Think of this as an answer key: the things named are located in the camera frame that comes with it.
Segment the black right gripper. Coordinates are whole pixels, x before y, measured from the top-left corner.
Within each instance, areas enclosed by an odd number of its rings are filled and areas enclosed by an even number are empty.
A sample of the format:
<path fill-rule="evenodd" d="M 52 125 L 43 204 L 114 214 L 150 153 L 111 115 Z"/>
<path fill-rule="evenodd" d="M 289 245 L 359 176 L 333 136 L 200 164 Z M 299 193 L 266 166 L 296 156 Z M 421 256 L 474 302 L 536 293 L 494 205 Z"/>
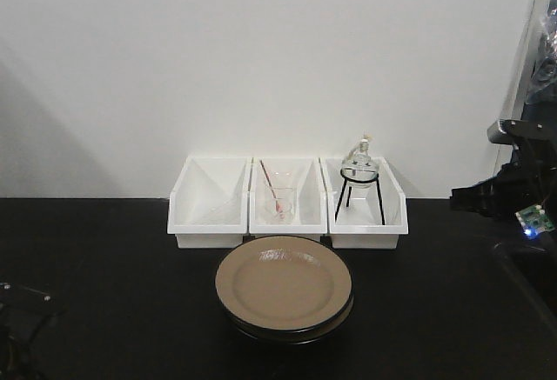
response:
<path fill-rule="evenodd" d="M 512 147 L 511 160 L 494 176 L 453 189 L 450 208 L 510 219 L 520 210 L 539 205 L 555 220 L 556 131 L 541 123 L 507 119 L 494 122 L 487 136 L 491 143 Z"/>

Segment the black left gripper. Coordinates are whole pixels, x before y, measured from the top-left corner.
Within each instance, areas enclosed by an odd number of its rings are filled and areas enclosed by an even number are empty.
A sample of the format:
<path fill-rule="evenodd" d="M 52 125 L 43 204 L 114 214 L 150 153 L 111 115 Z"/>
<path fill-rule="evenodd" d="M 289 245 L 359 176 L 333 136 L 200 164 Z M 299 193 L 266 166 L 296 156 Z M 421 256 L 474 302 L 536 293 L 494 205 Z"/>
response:
<path fill-rule="evenodd" d="M 48 379 L 33 355 L 42 328 L 64 312 L 59 295 L 1 282 L 1 378 Z"/>

